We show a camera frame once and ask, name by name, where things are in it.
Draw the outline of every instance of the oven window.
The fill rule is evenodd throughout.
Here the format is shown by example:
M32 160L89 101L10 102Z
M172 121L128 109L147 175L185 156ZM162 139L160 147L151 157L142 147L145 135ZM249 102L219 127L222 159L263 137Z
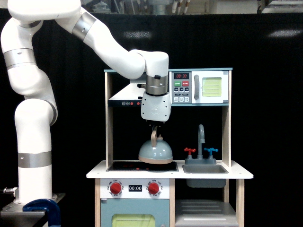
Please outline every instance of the oven window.
M156 221L150 214L115 214L112 227L156 227Z
M202 79L202 96L218 97L222 95L221 77L204 77Z

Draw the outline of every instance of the burner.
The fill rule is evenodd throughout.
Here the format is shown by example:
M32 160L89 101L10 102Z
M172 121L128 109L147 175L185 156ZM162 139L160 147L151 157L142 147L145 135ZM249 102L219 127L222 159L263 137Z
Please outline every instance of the burner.
M176 162L171 162L163 165L155 165L145 162L133 162L133 161L114 162L107 169L107 171L108 172L128 172L128 171L178 172Z

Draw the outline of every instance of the light blue kettle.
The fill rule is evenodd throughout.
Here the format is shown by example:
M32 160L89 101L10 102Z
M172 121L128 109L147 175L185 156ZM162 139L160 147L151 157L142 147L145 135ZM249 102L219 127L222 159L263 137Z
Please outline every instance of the light blue kettle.
M151 134L151 139L143 143L139 152L139 160L150 164L167 164L172 162L172 151L163 137L157 137L157 127Z

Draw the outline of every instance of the robotic end effector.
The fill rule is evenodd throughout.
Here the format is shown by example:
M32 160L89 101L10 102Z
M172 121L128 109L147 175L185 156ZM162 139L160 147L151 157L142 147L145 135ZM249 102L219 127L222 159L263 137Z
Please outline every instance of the robotic end effector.
M168 92L169 56L164 52L132 50L145 59L147 75L143 94L141 117L156 122L166 122L171 111Z

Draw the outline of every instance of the digital clock display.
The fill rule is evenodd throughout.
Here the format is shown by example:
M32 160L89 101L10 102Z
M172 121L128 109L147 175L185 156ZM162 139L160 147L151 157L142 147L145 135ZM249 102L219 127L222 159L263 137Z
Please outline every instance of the digital clock display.
M189 72L175 73L175 79L189 79Z
M142 192L142 185L129 185L128 191L129 192Z

